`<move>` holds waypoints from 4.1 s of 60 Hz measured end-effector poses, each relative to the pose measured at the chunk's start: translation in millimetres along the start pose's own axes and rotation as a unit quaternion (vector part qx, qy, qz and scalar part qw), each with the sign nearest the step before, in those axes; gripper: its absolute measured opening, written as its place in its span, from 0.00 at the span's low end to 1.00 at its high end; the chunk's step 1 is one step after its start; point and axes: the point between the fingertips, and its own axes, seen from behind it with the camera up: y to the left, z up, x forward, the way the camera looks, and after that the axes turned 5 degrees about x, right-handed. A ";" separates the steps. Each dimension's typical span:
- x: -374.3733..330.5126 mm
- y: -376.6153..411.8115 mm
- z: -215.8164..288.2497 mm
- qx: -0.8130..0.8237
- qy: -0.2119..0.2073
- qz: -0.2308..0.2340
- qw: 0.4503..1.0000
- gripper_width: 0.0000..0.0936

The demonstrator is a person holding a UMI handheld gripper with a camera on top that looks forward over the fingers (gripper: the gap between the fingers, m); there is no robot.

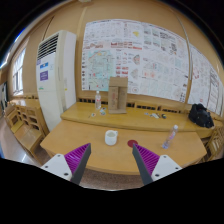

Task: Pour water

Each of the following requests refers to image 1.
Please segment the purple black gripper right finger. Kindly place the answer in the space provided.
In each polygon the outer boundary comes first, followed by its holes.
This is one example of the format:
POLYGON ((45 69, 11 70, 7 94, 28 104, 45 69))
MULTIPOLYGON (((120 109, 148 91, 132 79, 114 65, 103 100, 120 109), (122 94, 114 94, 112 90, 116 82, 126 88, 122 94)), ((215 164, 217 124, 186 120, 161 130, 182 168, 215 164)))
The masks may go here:
POLYGON ((181 167, 168 155, 159 156, 138 144, 133 145, 132 154, 144 185, 181 170, 181 167))

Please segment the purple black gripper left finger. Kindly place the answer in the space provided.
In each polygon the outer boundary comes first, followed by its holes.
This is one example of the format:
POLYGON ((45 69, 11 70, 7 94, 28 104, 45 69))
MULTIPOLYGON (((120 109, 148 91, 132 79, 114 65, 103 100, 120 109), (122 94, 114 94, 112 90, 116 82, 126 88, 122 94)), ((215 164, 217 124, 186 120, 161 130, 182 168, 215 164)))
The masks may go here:
POLYGON ((56 154, 42 169, 79 185, 90 155, 91 144, 87 143, 65 155, 56 154))

